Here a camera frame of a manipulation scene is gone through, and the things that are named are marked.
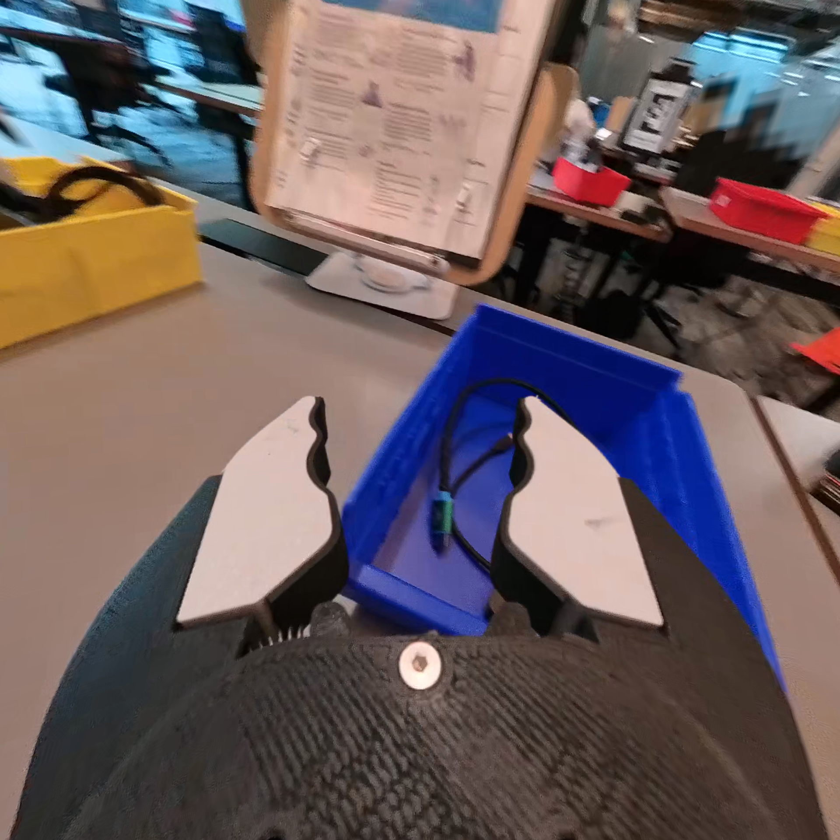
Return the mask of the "blue plastic bin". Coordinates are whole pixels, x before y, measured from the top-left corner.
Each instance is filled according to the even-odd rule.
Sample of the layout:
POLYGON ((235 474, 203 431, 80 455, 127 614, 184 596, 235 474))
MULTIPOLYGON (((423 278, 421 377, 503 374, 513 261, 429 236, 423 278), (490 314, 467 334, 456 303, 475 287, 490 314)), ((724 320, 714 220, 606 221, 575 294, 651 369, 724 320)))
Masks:
POLYGON ((740 610, 785 689, 758 588, 681 373, 485 304, 455 332, 344 503, 350 556, 344 593, 413 631, 479 635, 486 629, 488 573, 457 544, 438 558, 428 520, 452 406, 466 387, 500 377, 535 385, 554 399, 617 473, 651 500, 740 610))

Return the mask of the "small yellow bin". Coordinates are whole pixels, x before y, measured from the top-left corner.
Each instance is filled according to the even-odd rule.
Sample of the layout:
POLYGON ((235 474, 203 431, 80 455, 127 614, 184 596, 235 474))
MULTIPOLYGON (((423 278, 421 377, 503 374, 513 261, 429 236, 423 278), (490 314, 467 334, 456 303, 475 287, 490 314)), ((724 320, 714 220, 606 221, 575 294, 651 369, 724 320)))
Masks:
POLYGON ((839 205, 822 201, 808 202, 823 216, 817 219, 805 241, 809 249, 839 257, 839 205))

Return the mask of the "yellow plastic bin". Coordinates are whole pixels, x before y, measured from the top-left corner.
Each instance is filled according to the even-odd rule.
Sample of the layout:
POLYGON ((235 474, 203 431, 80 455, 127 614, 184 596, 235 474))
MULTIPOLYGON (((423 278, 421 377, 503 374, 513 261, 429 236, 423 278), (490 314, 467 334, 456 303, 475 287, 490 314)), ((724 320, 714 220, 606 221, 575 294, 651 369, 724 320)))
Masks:
POLYGON ((197 200, 113 164, 2 159, 1 347, 203 281, 197 200))

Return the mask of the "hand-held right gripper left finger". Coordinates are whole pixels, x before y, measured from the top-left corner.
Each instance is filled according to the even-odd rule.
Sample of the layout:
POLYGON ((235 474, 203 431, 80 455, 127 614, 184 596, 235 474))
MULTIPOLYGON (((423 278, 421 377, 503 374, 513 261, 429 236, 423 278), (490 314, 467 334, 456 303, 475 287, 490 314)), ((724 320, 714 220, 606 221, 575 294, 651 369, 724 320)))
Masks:
POLYGON ((227 463, 175 621, 244 618, 301 631, 350 571, 331 468, 326 404, 307 395, 227 463))

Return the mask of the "wooden document stand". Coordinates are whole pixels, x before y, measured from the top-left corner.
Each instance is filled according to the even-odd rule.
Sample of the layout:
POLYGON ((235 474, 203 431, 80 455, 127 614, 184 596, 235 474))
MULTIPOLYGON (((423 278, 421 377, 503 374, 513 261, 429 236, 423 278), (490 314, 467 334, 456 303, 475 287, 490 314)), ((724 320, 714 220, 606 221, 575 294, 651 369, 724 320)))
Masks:
POLYGON ((360 230, 323 222, 321 219, 296 216, 281 212, 267 205, 267 174, 270 163, 270 132, 263 126, 263 111, 269 117, 275 115, 279 105, 279 94, 266 91, 268 73, 277 68, 287 18, 287 2, 270 4, 269 22, 259 52, 259 63, 265 74, 263 103, 259 113, 256 148, 253 169, 249 177, 249 190, 258 213, 278 228, 308 236, 328 244, 344 253, 341 261, 328 259, 325 270, 328 275, 355 274, 368 291, 376 289, 375 282, 384 275, 384 269, 392 274, 414 274, 421 281, 421 288, 431 290, 431 279, 447 282, 454 286, 474 287, 498 273, 513 245, 524 209, 529 197, 533 170, 542 150, 544 139, 552 119, 560 105, 558 85, 552 79, 550 69, 543 61, 558 16, 566 2, 555 2, 554 17, 549 28, 539 67, 534 77, 532 91, 521 121, 520 134, 516 141, 511 167, 507 174, 497 205, 497 215, 486 243, 486 251, 479 260, 465 262, 453 256, 427 252, 389 238, 377 238, 360 230))

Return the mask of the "red plastic bin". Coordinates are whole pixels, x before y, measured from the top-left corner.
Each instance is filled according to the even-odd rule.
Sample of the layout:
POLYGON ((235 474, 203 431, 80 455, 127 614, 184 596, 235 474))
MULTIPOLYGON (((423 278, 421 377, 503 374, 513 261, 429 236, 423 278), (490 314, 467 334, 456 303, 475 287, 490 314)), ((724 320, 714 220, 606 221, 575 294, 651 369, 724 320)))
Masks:
POLYGON ((587 169, 565 158, 558 158, 552 170, 555 190, 570 200, 594 207, 614 207, 631 185, 631 178, 609 167, 587 169))
POLYGON ((718 177, 709 209, 724 224, 790 245, 803 245, 829 214, 800 198, 769 187, 718 177))

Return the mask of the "orange plastic object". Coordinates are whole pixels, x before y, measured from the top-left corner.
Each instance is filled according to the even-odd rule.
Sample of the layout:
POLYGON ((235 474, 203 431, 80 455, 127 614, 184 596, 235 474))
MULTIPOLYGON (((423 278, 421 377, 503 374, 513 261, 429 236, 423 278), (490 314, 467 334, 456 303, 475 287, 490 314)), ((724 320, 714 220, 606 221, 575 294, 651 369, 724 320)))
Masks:
POLYGON ((839 333, 835 328, 809 343, 791 343, 795 353, 832 375, 839 375, 839 333))

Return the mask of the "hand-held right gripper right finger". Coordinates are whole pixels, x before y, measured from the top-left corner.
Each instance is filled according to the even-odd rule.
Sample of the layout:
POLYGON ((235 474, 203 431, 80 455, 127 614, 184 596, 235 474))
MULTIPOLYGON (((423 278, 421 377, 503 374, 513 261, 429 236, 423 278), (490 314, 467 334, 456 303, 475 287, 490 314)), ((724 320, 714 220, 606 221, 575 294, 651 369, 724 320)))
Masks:
POLYGON ((665 626, 622 479, 587 437, 536 396, 518 404, 511 492, 490 560, 498 594, 540 635, 583 620, 665 626))

